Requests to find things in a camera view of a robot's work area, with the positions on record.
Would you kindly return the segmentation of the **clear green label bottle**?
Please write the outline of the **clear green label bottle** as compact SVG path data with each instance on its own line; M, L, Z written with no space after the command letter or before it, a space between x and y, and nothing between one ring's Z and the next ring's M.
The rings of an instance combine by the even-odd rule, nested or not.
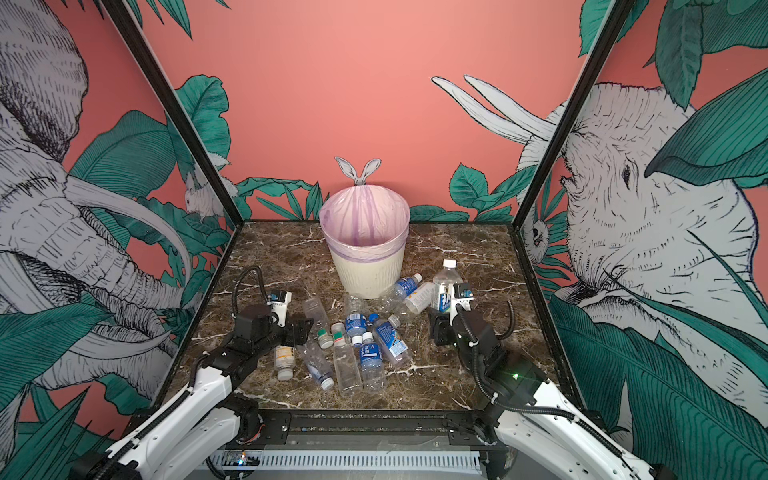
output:
M304 301L305 317L312 321L310 336L322 350L333 346L333 336L330 332L329 318L321 300L315 296Z

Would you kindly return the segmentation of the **tall clear white-cap bottle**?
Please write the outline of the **tall clear white-cap bottle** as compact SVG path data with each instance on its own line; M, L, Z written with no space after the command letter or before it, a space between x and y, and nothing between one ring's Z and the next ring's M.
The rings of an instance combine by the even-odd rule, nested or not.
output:
M432 308L439 313L448 312L453 295L453 286L462 282L463 278L457 270L457 261L444 259L443 268L433 278L435 291L432 298Z

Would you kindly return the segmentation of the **blue label white cap bottle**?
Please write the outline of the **blue label white cap bottle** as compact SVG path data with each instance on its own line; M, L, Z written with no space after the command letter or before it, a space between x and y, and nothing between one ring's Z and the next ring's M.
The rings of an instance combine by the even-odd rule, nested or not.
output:
M363 298L349 293L345 295L344 326L350 338L362 336L367 330L367 304Z

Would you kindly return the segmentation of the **white yellow label bottle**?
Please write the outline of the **white yellow label bottle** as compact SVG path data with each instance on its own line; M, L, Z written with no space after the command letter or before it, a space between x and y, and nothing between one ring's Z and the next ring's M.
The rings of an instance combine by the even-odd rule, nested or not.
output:
M407 313L413 315L419 315L424 310L432 305L433 297L435 295L435 284L432 282L424 282L418 286L409 296L404 300L404 306Z

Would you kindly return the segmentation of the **clear square bottle green cap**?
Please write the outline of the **clear square bottle green cap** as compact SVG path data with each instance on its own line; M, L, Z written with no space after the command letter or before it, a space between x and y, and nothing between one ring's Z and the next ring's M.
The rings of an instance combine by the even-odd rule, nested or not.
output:
M363 382L355 352L346 340L342 323L331 325L333 334L333 362L340 394L352 397L362 390Z

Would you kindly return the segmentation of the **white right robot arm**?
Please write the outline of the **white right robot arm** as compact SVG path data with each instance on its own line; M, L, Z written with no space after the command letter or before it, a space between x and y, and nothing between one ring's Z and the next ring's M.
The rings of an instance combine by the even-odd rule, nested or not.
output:
M457 349L486 405L475 412L475 429L524 453L561 479L675 479L663 464L650 464L619 445L559 390L527 356L505 349L516 327L498 334L477 310L457 304L452 312L428 309L438 345Z

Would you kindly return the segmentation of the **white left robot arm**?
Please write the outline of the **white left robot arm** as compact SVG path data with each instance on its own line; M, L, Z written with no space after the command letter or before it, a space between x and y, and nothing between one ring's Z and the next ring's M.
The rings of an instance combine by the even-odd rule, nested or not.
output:
M261 436L258 404L235 390L279 346L303 345L313 321L281 322L267 305L234 316L233 331L196 360L187 386L103 453L76 460L70 479L183 479L228 443L248 445Z

